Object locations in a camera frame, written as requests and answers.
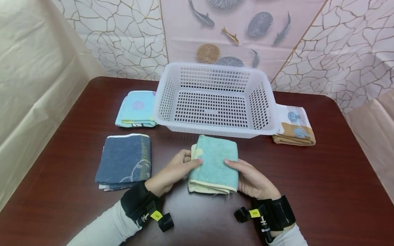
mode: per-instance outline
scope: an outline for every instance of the folded towel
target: folded towel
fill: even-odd
[[[130,91],[123,99],[115,125],[120,127],[154,127],[153,103],[156,92]]]
[[[316,144],[315,135],[303,107],[277,105],[282,127],[273,135],[277,144],[312,146]]]
[[[148,135],[107,137],[95,182],[104,190],[129,188],[151,177],[151,140]]]
[[[190,171],[189,192],[229,194],[237,192],[238,171],[224,164],[224,159],[238,160],[237,144],[225,139],[200,135],[192,146],[191,158],[203,158],[204,163]]]

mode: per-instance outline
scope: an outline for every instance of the white plastic basket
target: white plastic basket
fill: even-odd
[[[153,119],[171,131],[240,138],[273,135],[280,128],[264,72],[199,63],[165,67]]]

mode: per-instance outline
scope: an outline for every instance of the sleeve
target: sleeve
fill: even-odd
[[[119,246],[141,229],[126,216],[119,201],[80,231],[67,246]]]
[[[297,224],[289,230],[277,236],[269,246],[308,246]]]

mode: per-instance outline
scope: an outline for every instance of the wooden table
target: wooden table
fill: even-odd
[[[94,183],[107,136],[148,134],[152,174],[196,143],[198,135],[164,126],[114,125],[129,91],[156,87],[157,82],[107,77],[89,83],[0,212],[0,245],[65,245],[122,197],[125,190],[103,192]],[[393,245],[394,206],[336,103],[309,94],[276,92],[275,97],[277,103],[305,108],[316,146],[278,145],[270,136],[231,140],[239,157],[288,197],[309,245]],[[241,206],[250,206],[241,194],[189,194],[180,182],[165,196],[164,212],[171,212],[175,227],[162,233],[152,221],[126,245],[261,245],[252,222],[236,222],[233,212]]]

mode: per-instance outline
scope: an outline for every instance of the blue towel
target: blue towel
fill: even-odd
[[[237,192],[238,171],[224,164],[224,159],[238,160],[238,148],[235,142],[200,135],[191,157],[203,158],[204,163],[190,172],[189,192],[211,194]]]
[[[151,177],[151,140],[133,133],[107,137],[95,182],[102,189],[129,188]]]
[[[153,104],[156,92],[130,91],[123,99],[115,125],[120,127],[154,127]]]

